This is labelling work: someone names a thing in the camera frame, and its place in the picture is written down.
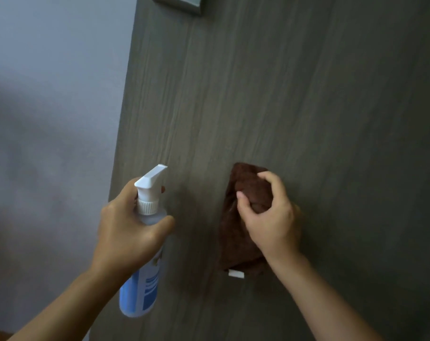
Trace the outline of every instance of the brown cloth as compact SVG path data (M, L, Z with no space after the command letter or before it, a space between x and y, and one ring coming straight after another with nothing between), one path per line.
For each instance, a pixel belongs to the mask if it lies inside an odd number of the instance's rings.
M270 183L257 176L263 171L267 169L245 163L236 163L232 168L219 228L219 265L223 270L234 269L246 275L257 275L267 267L261 250L251 240L237 211L236 196L237 191L243 192L256 213L268 210L272 206L273 194Z

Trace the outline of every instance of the bottle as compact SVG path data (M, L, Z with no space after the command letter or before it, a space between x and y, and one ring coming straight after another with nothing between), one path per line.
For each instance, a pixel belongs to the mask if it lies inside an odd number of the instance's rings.
M161 173L165 165L157 165L134 185L138 188L138 213L145 225L154 225L164 218L166 210L160 206ZM161 248L149 263L136 271L120 288L120 310L125 316L140 317L154 306L158 292Z

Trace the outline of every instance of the wood grain panel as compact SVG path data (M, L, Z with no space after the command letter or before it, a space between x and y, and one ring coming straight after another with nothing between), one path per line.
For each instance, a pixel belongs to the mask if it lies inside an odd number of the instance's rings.
M178 222L158 301L111 340L310 340L280 282L215 268L236 161L280 174L303 249L387 339L430 340L430 0L138 0L111 198L157 163Z

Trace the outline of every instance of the wooden door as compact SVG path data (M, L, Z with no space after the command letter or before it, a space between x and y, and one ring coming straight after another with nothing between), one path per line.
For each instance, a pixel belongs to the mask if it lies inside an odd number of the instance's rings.
M387 339L430 340L430 0L138 0L111 198L158 163L177 229L143 319L110 340L311 340L272 273L216 270L236 161L284 179L303 251Z

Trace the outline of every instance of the person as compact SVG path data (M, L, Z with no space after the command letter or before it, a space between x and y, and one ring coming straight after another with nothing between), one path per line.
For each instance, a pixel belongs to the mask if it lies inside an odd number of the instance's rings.
M258 176L272 187L271 208L256 214L237 193L238 211L252 240L291 294L317 341L370 341L382 338L311 267L299 251L300 209L271 172ZM98 244L90 268L55 301L15 333L10 341L82 340L101 309L138 268L161 248L174 218L144 226L135 216L137 190L129 181L101 210Z

